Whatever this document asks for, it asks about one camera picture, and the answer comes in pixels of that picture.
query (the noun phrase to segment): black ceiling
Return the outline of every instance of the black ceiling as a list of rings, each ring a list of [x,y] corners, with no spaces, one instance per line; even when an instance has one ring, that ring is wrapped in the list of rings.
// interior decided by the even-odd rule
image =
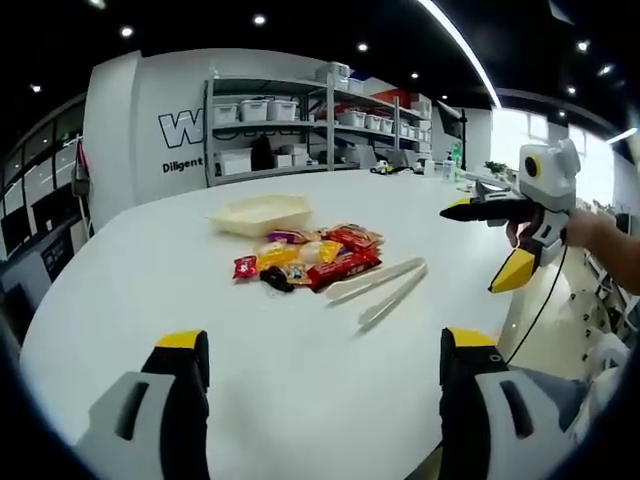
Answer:
[[[453,105],[490,106],[465,56],[417,0],[105,1],[105,10],[88,0],[12,4],[15,25],[5,25],[0,33],[8,82],[0,152],[51,110],[86,91],[94,65],[138,49],[145,56],[208,47],[295,53],[347,63],[427,95],[447,94]],[[627,128],[640,69],[634,67],[633,45],[625,43],[625,25],[632,26],[632,19],[620,10],[622,5],[614,8],[618,0],[600,2],[606,3],[600,7],[557,0],[578,26],[554,18],[546,0],[437,3],[497,88],[570,101],[603,117],[615,130]],[[257,12],[267,17],[262,28],[251,22]],[[120,37],[123,25],[135,29],[132,37]],[[576,49],[583,38],[591,40],[587,54]],[[367,53],[357,51],[360,41],[368,43]],[[615,70],[599,77],[598,70],[608,62]],[[420,73],[418,80],[410,78],[414,71]],[[42,85],[42,92],[33,93],[30,84]],[[568,85],[577,88],[574,98],[566,93]],[[553,117],[558,107],[530,108],[547,108],[545,113]]]

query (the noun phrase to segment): led strip light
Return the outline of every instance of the led strip light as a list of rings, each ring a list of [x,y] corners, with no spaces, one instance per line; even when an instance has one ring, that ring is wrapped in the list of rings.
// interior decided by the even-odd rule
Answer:
[[[471,50],[471,47],[469,46],[467,41],[464,39],[462,34],[455,27],[455,25],[451,22],[451,20],[449,20],[449,18],[444,14],[444,12],[440,10],[440,7],[438,7],[431,0],[417,0],[417,1],[418,3],[422,4],[424,8],[427,9],[427,11],[433,16],[433,18],[435,18],[440,23],[440,25],[444,27],[444,29],[451,36],[451,38],[455,40],[455,42],[462,49],[464,54],[467,56],[467,58],[471,62],[471,65],[473,65],[473,68],[475,68],[476,72],[480,76],[482,83],[484,83],[484,86],[489,91],[489,95],[491,96],[491,99],[493,100],[494,105],[497,108],[502,108],[502,104],[500,103],[500,99],[498,98],[498,94],[496,93],[496,89],[493,88],[493,85],[491,83],[491,80],[489,80],[489,76],[487,75],[487,72],[485,72],[484,67],[480,63],[480,60],[478,60],[478,57],[476,57],[476,54],[473,53],[473,50]]]

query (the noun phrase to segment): black cable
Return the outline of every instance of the black cable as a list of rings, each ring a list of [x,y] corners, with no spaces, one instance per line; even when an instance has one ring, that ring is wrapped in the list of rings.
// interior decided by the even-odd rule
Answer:
[[[533,319],[533,322],[531,322],[531,325],[529,326],[529,330],[527,330],[527,333],[524,334],[524,337],[522,337],[522,340],[520,340],[520,343],[518,344],[516,349],[513,351],[513,353],[509,357],[509,359],[506,361],[507,365],[509,365],[511,363],[511,360],[513,360],[513,357],[516,356],[516,354],[518,353],[518,350],[520,350],[520,347],[522,347],[522,344],[527,339],[527,337],[531,333],[531,330],[533,330],[533,327],[535,327],[536,323],[538,322],[538,319],[540,318],[540,315],[542,315],[542,312],[544,311],[544,308],[547,306],[547,303],[549,302],[549,299],[551,298],[551,294],[553,293],[554,288],[556,288],[556,283],[558,283],[558,278],[560,278],[560,272],[562,271],[562,266],[564,265],[564,259],[567,257],[567,250],[568,249],[569,249],[568,246],[564,247],[564,253],[562,254],[562,260],[560,260],[560,266],[558,267],[558,273],[556,273],[556,278],[553,279],[553,283],[551,284],[551,288],[549,289],[549,294],[547,295],[547,298],[545,298],[542,306],[540,307],[540,310],[538,310],[538,313],[536,314],[535,318]]]

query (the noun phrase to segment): paper tray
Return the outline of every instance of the paper tray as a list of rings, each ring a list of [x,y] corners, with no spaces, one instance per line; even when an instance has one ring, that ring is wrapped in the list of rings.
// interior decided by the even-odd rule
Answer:
[[[265,195],[229,203],[211,220],[226,232],[265,237],[280,228],[304,228],[310,216],[311,208],[304,196]]]

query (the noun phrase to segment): red snack package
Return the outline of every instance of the red snack package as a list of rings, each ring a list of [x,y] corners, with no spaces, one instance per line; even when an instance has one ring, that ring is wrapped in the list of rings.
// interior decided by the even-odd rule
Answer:
[[[356,235],[349,230],[330,230],[325,234],[325,238],[343,244],[352,252],[362,252],[369,250],[374,246],[375,242],[370,238]]]
[[[256,276],[258,274],[257,262],[258,257],[255,255],[235,259],[236,269],[233,272],[233,278],[251,278]]]
[[[336,258],[333,263],[316,265],[307,270],[307,275],[311,280],[309,288],[317,293],[334,282],[353,277],[360,272],[380,265],[380,263],[380,259],[369,252],[345,253]]]

